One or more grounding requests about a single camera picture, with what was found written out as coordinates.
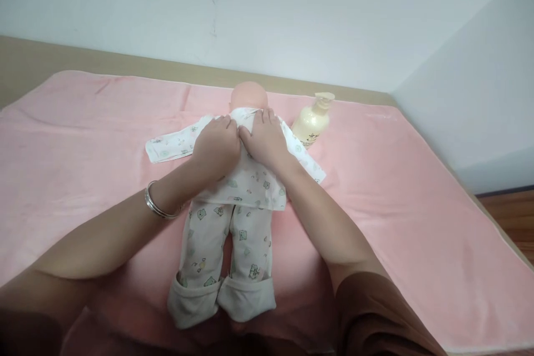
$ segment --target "printed baby pants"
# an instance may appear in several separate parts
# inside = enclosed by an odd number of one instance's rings
[[[219,306],[241,323],[276,308],[271,278],[272,213],[246,206],[191,202],[180,270],[167,301],[178,328],[209,319]],[[231,268],[221,280],[222,248],[229,232],[234,245]]]

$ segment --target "forearm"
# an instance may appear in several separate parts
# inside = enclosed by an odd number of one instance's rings
[[[206,185],[201,171],[187,161],[154,183],[150,195],[161,210],[173,214]],[[32,267],[69,279],[106,275],[127,262],[168,223],[148,208],[142,190],[74,229]]]
[[[275,173],[286,187],[310,240],[325,260],[334,289],[346,276],[358,271],[388,277],[356,224],[294,157],[288,157]]]

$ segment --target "bottle label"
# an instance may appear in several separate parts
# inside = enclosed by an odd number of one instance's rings
[[[314,134],[313,132],[308,135],[308,137],[305,140],[301,140],[300,142],[304,145],[305,148],[310,147],[315,143],[319,135]]]

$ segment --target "white wall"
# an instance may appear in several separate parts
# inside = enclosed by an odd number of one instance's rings
[[[534,0],[493,0],[393,97],[475,193],[534,185]]]
[[[0,0],[0,34],[390,91],[490,0]]]

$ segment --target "baby doll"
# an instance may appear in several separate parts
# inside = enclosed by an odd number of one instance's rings
[[[230,115],[250,132],[256,110],[267,106],[267,93],[255,82],[241,83],[232,91]],[[162,162],[190,155],[198,134],[212,119],[205,116],[179,132],[148,141],[150,160]],[[317,182],[322,182],[324,171],[282,120],[281,125],[288,150]],[[209,319],[218,306],[237,322],[276,308],[271,277],[271,216],[273,210],[284,210],[285,204],[283,185],[241,144],[241,158],[234,171],[191,202],[180,270],[167,302],[178,328]],[[229,232],[233,239],[231,269],[221,280],[222,248]]]

